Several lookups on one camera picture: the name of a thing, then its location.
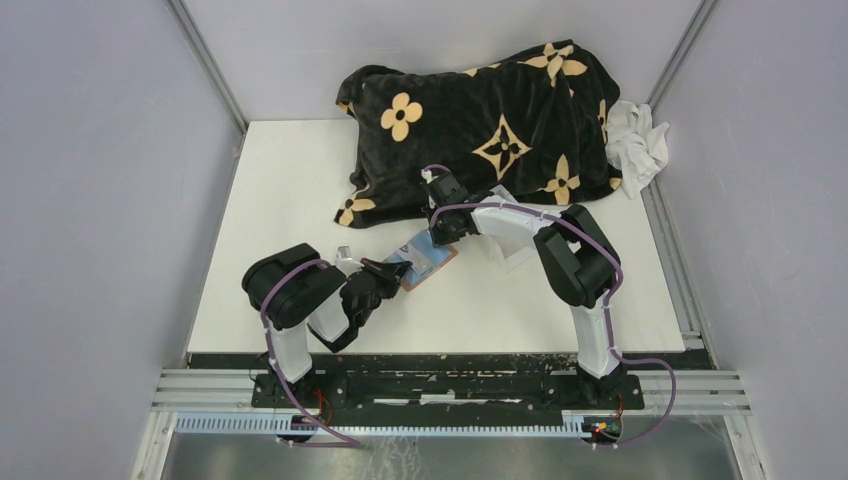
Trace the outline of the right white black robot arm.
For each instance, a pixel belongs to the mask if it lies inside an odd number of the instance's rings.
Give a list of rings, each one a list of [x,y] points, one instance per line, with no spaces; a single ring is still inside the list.
[[[618,393],[626,369],[612,332],[609,306],[623,273],[618,254],[583,206],[559,213],[522,205],[502,186],[471,194],[448,170],[421,171],[429,232],[436,246],[466,236],[503,237],[533,249],[549,286],[571,310],[578,340],[580,400],[602,408]]]

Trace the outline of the silver VIP credit card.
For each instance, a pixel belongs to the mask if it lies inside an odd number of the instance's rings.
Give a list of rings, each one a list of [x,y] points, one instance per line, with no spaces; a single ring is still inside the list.
[[[418,276],[426,276],[435,269],[435,263],[428,255],[428,251],[421,250],[412,243],[396,249],[389,259],[409,262],[411,270]]]

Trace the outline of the tan leather card holder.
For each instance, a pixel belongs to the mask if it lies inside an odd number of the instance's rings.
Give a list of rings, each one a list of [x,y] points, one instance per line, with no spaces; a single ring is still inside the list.
[[[401,283],[401,287],[406,292],[411,292],[457,255],[458,251],[452,245],[436,246],[430,231],[422,230],[393,251],[387,260],[391,263],[410,262],[412,264]]]

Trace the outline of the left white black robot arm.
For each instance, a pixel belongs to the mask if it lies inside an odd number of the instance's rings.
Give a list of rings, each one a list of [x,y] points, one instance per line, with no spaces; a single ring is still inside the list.
[[[335,259],[328,261],[307,243],[248,268],[241,286],[260,314],[280,398],[299,407],[313,397],[309,335],[333,353],[344,350],[372,313],[397,295],[412,269],[413,263],[406,260],[357,260],[347,246],[339,247]]]

